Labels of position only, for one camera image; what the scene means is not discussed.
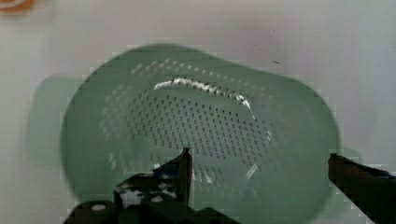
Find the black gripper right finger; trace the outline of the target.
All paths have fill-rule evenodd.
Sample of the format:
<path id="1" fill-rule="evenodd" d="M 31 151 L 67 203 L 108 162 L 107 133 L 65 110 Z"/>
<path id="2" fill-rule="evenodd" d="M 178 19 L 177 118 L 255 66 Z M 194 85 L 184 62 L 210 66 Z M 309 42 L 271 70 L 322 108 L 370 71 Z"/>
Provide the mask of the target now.
<path id="1" fill-rule="evenodd" d="M 374 224 L 396 223 L 394 175 L 332 153 L 328 177 Z"/>

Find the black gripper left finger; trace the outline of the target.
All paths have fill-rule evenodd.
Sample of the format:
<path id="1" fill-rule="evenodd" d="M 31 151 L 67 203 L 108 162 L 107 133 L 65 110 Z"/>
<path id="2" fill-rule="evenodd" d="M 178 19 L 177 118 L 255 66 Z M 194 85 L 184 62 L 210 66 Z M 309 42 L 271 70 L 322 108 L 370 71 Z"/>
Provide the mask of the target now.
<path id="1" fill-rule="evenodd" d="M 145 202 L 189 203 L 192 180 L 190 148 L 150 173 L 132 175 L 114 188 L 114 202 L 122 209 Z"/>

